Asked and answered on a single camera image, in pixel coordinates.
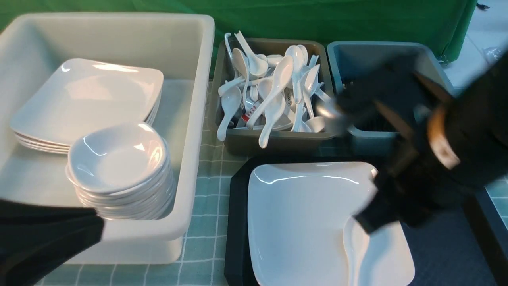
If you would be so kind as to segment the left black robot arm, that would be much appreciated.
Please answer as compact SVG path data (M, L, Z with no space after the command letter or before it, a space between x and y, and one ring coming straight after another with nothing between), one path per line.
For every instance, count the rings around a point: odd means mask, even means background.
M0 284L33 286L98 244L105 221L93 208L0 201Z

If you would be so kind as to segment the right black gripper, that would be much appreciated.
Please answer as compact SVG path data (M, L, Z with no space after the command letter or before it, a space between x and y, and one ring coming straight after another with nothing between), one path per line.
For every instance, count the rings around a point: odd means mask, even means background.
M385 164L374 177L376 194L354 215L371 235L392 222L418 227L461 204L459 183L441 162L448 149L433 151L432 113L452 96L415 69L417 56L394 56L360 76L335 99L320 100L316 113L325 130L344 134L352 125L383 116L398 132Z

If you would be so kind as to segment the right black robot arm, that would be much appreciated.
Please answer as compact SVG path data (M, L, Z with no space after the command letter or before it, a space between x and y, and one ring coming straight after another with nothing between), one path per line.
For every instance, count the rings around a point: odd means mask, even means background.
M315 105L334 135L376 115L398 132L376 194L354 214L367 234L396 221L419 227L507 173L507 54L457 97L417 71L419 56L393 54Z

